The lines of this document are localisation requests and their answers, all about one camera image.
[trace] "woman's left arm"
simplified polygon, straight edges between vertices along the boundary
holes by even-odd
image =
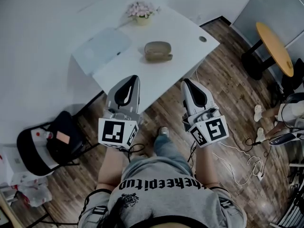
[[[104,162],[98,174],[96,189],[107,189],[113,191],[121,182],[124,160],[123,152],[116,148],[108,147],[105,153]]]

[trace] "blue pants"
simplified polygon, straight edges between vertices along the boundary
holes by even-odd
[[[157,156],[166,157],[171,161],[175,162],[175,164],[182,166],[189,172],[190,176],[193,176],[192,170],[188,165],[186,159],[182,156],[182,154],[178,151],[174,143],[164,134],[158,135],[154,142],[154,152]],[[131,160],[130,164],[126,167],[126,169],[130,169],[137,162],[146,159],[143,156],[137,156]]]

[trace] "potted plant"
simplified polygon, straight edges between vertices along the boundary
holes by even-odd
[[[139,25],[147,25],[150,21],[150,16],[153,13],[153,5],[144,1],[138,1],[130,4],[127,10],[128,16],[134,17]]]

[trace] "forearm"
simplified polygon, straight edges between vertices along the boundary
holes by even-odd
[[[208,188],[219,186],[211,149],[212,145],[196,148],[196,179]]]
[[[108,147],[104,162],[98,174],[98,185],[96,189],[114,189],[121,182],[123,173],[123,162],[125,155],[115,148]]]

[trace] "round wooden table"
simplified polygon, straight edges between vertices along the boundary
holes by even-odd
[[[259,80],[262,78],[262,72],[276,63],[284,74],[292,77],[294,75],[294,67],[279,37],[261,22],[256,23],[256,29],[261,39],[242,55],[242,63],[249,76],[255,80]],[[271,57],[263,63],[259,63],[252,53],[263,43]]]

